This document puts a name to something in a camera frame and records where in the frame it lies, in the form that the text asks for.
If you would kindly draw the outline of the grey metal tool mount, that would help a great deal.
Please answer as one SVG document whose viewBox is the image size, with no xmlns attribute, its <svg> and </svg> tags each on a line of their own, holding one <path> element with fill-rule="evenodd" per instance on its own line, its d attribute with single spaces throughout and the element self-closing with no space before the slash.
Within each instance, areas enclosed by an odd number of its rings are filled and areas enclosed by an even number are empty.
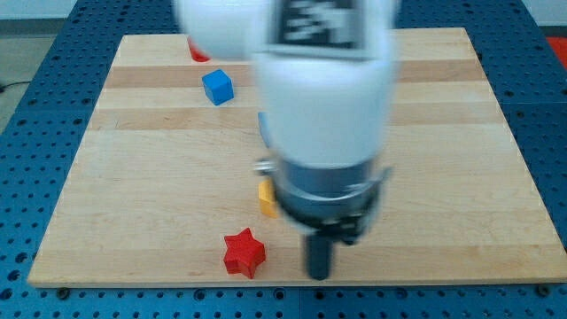
<svg viewBox="0 0 567 319">
<path fill-rule="evenodd" d="M 356 244 L 378 215 L 391 167 L 371 159 L 350 167 L 302 167 L 278 158 L 259 159 L 254 170 L 273 183 L 276 203 L 308 236 Z"/>
</svg>

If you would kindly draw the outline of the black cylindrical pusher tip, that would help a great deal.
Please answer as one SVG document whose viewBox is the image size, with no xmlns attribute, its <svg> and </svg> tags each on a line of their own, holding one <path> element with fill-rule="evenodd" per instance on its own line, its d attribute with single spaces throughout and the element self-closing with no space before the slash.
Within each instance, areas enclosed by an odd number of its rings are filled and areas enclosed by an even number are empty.
<svg viewBox="0 0 567 319">
<path fill-rule="evenodd" d="M 315 280 L 327 279 L 333 253 L 333 241 L 320 235 L 305 237 L 305 264 L 307 274 Z"/>
</svg>

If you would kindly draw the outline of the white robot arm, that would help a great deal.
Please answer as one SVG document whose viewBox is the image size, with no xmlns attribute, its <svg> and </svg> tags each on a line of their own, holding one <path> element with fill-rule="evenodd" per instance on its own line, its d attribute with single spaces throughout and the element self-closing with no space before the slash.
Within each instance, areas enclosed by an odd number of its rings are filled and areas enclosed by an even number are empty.
<svg viewBox="0 0 567 319">
<path fill-rule="evenodd" d="M 330 274 L 332 247 L 373 222 L 388 169 L 384 148 L 399 3 L 176 0 L 182 33 L 207 56 L 252 63 L 271 155 L 258 171 L 305 235 L 306 270 Z"/>
</svg>

